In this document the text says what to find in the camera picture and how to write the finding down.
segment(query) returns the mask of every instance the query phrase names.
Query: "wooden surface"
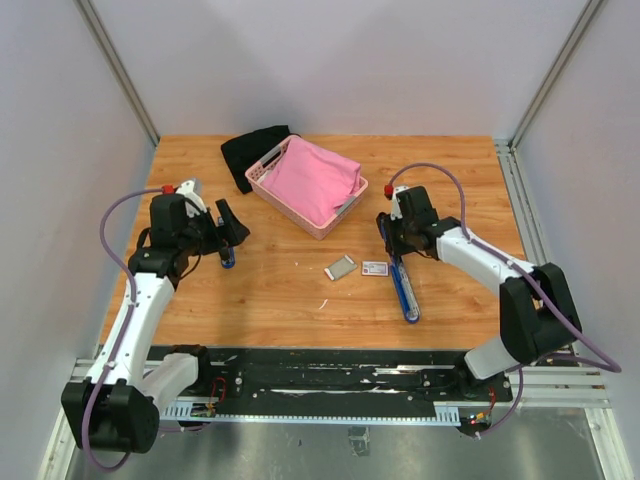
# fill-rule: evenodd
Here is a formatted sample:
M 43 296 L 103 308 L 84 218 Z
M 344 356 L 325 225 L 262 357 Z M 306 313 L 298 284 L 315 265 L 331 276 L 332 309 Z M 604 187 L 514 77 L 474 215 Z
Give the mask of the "wooden surface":
M 498 303 L 466 274 L 418 255 L 405 257 L 422 318 L 407 324 L 391 278 L 357 270 L 331 282 L 323 268 L 345 253 L 358 264 L 387 260 L 375 224 L 389 212 L 383 186 L 400 167 L 429 160 L 451 169 L 467 195 L 473 231 L 522 257 L 493 143 L 485 137 L 307 136 L 362 164 L 369 189 L 355 210 L 324 240 L 314 240 L 255 194 L 242 195 L 220 153 L 221 136 L 165 136 L 148 185 L 179 184 L 197 176 L 207 205 L 226 198 L 251 235 L 236 249 L 237 264 L 223 270 L 217 255 L 204 257 L 165 311 L 154 343 L 228 346 L 471 348 L 498 333 Z M 424 185 L 440 217 L 459 217 L 453 184 L 429 169 L 414 169 L 403 183 Z M 150 196 L 143 199 L 127 258 L 148 226 Z M 109 309 L 106 338 L 121 303 L 124 276 Z M 327 303 L 320 309 L 324 300 Z

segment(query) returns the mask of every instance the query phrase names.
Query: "white wall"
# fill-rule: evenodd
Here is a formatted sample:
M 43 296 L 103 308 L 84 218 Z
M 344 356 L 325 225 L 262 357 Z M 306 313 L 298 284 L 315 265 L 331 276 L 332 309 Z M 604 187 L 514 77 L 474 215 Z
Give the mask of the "white wall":
M 95 0 L 162 134 L 506 138 L 585 0 Z
M 585 333 L 621 364 L 606 384 L 640 475 L 640 3 L 608 2 L 520 147 L 552 258 Z
M 152 148 L 71 0 L 0 11 L 0 465 L 32 480 L 115 284 L 100 216 Z M 111 224 L 120 251 L 134 209 Z

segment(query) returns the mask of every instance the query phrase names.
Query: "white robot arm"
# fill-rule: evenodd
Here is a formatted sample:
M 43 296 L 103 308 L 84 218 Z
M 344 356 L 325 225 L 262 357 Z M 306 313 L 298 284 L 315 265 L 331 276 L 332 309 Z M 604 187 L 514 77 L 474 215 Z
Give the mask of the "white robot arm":
M 188 258 L 217 252 L 229 268 L 233 247 L 249 235 L 225 200 L 216 202 L 221 217 L 216 223 L 199 190 L 199 182 L 191 179 L 177 189 L 163 187 L 163 193 L 152 199 L 151 226 L 141 233 L 128 263 L 135 303 L 127 280 L 122 305 L 98 359 L 84 382 L 70 382 L 63 391 L 62 406 L 81 448 L 84 428 L 91 448 L 144 453 L 157 436 L 159 412 L 185 389 L 198 385 L 210 389 L 208 351 L 199 345 L 174 347 L 158 368 L 144 375 L 156 327 L 184 278 Z M 96 401 L 90 403 L 94 392 Z
M 378 227 L 392 266 L 402 255 L 418 252 L 468 273 L 500 299 L 500 335 L 464 355 L 457 368 L 470 383 L 532 363 L 573 342 L 575 337 L 537 298 L 523 275 L 533 277 L 558 309 L 581 331 L 562 270 L 517 259 L 447 217 L 438 218 L 424 187 L 398 186 L 390 195 L 391 213 L 378 216 Z M 408 282 L 396 282 L 402 299 L 415 298 Z

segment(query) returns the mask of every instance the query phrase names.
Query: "pink towel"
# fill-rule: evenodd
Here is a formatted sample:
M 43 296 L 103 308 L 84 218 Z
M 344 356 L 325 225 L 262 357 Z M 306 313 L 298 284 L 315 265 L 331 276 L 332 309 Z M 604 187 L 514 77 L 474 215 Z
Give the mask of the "pink towel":
M 321 226 L 360 189 L 360 164 L 292 136 L 261 185 Z

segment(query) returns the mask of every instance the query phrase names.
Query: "plastic basket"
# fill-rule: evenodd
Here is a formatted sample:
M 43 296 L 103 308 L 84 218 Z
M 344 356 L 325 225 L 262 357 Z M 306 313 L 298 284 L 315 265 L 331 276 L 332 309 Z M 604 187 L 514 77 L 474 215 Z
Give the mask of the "plastic basket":
M 331 230 L 333 230 L 338 223 L 342 221 L 347 214 L 354 209 L 354 207 L 360 203 L 362 200 L 362 195 L 364 191 L 369 186 L 369 182 L 367 182 L 362 176 L 360 177 L 360 188 L 358 191 L 349 198 L 345 204 L 340 207 L 340 209 L 333 215 L 329 220 L 327 220 L 324 225 L 315 225 L 313 222 L 305 218 L 303 215 L 300 215 L 298 212 L 293 210 L 291 207 L 282 202 L 278 197 L 264 189 L 260 182 L 264 178 L 264 175 L 272 170 L 282 158 L 284 152 L 287 151 L 287 146 L 289 145 L 289 141 L 291 137 L 285 138 L 279 145 L 269 151 L 264 157 L 258 160 L 251 168 L 249 168 L 245 172 L 245 176 L 253 191 L 256 194 L 266 200 L 268 203 L 277 208 L 280 212 L 286 215 L 293 223 L 302 227 L 306 232 L 311 234 L 314 238 L 318 240 L 322 240 L 326 237 Z

